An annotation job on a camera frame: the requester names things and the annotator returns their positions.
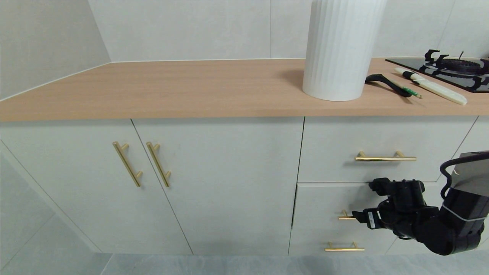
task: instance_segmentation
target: gas stove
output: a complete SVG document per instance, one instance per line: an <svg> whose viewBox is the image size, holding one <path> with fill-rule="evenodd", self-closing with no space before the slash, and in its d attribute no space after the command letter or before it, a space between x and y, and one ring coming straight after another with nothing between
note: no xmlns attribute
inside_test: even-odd
<svg viewBox="0 0 489 275"><path fill-rule="evenodd" d="M423 58L388 58L386 61L409 68L449 84L467 90L469 92L489 93L489 60L487 59L462 59L447 58L448 54L442 54L438 58L432 55L439 50L429 50Z"/></svg>

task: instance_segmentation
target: drawer handle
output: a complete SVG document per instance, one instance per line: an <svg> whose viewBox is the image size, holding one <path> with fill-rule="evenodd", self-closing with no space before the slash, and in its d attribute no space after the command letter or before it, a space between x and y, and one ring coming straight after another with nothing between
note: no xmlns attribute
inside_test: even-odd
<svg viewBox="0 0 489 275"><path fill-rule="evenodd" d="M355 161L416 161L417 157L406 157L401 151L396 151L393 157L368 157L360 151L355 157Z"/></svg>
<svg viewBox="0 0 489 275"><path fill-rule="evenodd" d="M343 209L343 211L341 213L343 214L343 216L338 216L338 220L340 220L340 221L344 221L344 220L356 221L354 216L348 216L345 209Z"/></svg>
<svg viewBox="0 0 489 275"><path fill-rule="evenodd" d="M363 252L365 251L365 248L358 247L356 245L356 242L353 242L354 247L346 247L346 248L333 248L333 243L328 242L328 245L330 246L329 248L324 249L324 251L327 252Z"/></svg>
<svg viewBox="0 0 489 275"><path fill-rule="evenodd" d="M163 178L163 182L165 183L165 186L170 187L170 185L168 184L168 178L170 177L172 172L168 171L165 173L163 171L163 166L161 166L161 163L159 162L159 159L156 156L156 151L160 148L159 143L157 143L155 146L153 146L153 144L151 142L147 142L146 145L148 146L148 150L150 150L151 157L155 161L156 168L158 169L159 174Z"/></svg>
<svg viewBox="0 0 489 275"><path fill-rule="evenodd" d="M119 145L119 142L114 141L112 143L114 145L115 150L119 154L119 157L122 160L122 163L124 163L124 166L126 167L127 171L129 172L129 175L131 175L131 178L133 179L134 183L136 184L137 187L141 187L141 183L139 182L139 178L143 174L143 171L138 171L136 174L133 172L133 168L131 167L131 164L127 161L126 155L124 154L124 150L129 148L129 144L124 144L122 147Z"/></svg>

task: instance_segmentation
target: ribbed white vase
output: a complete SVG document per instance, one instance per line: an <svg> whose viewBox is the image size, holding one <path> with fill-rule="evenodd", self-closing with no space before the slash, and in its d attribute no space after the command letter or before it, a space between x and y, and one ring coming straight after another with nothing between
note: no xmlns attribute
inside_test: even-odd
<svg viewBox="0 0 489 275"><path fill-rule="evenodd" d="M359 98L387 0L314 0L303 91L331 101Z"/></svg>

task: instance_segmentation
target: gold bar handle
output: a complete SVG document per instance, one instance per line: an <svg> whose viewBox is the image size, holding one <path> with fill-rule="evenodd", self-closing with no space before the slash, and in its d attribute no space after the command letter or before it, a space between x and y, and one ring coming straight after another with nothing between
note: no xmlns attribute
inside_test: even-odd
<svg viewBox="0 0 489 275"><path fill-rule="evenodd" d="M328 242L328 245L330 246L329 248L324 249L324 251L327 252L363 252L365 251L365 248L358 247L356 245L356 242L353 242L353 247L346 247L346 248L333 248L333 243Z"/></svg>
<svg viewBox="0 0 489 275"><path fill-rule="evenodd" d="M161 163L159 162L158 157L156 156L156 151L160 148L159 143L157 143L155 146L151 142L147 142L146 145L148 146L148 150L150 150L151 157L153 157L153 160L155 161L156 167L158 168L158 172L163 178L163 182L165 183L166 187L170 187L168 184L168 178L172 174L171 171L164 172L163 171L163 166L161 166Z"/></svg>
<svg viewBox="0 0 489 275"><path fill-rule="evenodd" d="M112 143L114 145L115 150L119 154L119 157L122 160L122 163L124 163L124 166L126 167L127 171L129 172L129 175L131 175L131 178L133 179L134 183L136 184L137 187L141 187L141 183L139 182L139 178L143 174L142 171L138 171L136 174L133 172L133 168L131 167L131 164L127 161L126 155L124 154L124 150L129 148L129 144L124 144L122 147L119 145L119 142L114 141Z"/></svg>
<svg viewBox="0 0 489 275"><path fill-rule="evenodd" d="M340 221L344 221L344 220L356 221L354 216L348 216L345 209L343 209L343 211L341 213L343 214L343 216L338 216L338 220L340 220Z"/></svg>
<svg viewBox="0 0 489 275"><path fill-rule="evenodd" d="M355 161L416 161L417 157L406 157L401 151L396 151L393 157L368 157L360 151L355 157Z"/></svg>

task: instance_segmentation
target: white cabinet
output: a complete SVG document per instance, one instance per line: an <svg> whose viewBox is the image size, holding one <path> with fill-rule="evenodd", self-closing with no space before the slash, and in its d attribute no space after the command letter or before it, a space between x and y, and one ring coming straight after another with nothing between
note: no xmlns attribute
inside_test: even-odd
<svg viewBox="0 0 489 275"><path fill-rule="evenodd" d="M435 182L476 117L306 117L298 181L367 182L375 178ZM392 157L416 161L355 161Z"/></svg>
<svg viewBox="0 0 489 275"><path fill-rule="evenodd" d="M133 121L194 254L287 255L303 119Z"/></svg>
<svg viewBox="0 0 489 275"><path fill-rule="evenodd" d="M290 255L385 254L396 236L387 229L371 230L357 220L339 220L342 210L377 207L386 197L373 192L366 183L300 183L297 186ZM364 252L326 252L351 248L356 242Z"/></svg>
<svg viewBox="0 0 489 275"><path fill-rule="evenodd" d="M489 250L489 239L487 239L485 241L482 240L481 242L483 242L483 243L481 245L479 245L479 247L477 248L477 250Z"/></svg>
<svg viewBox="0 0 489 275"><path fill-rule="evenodd" d="M130 120L5 123L1 139L102 252L191 254ZM141 187L114 141L129 145Z"/></svg>

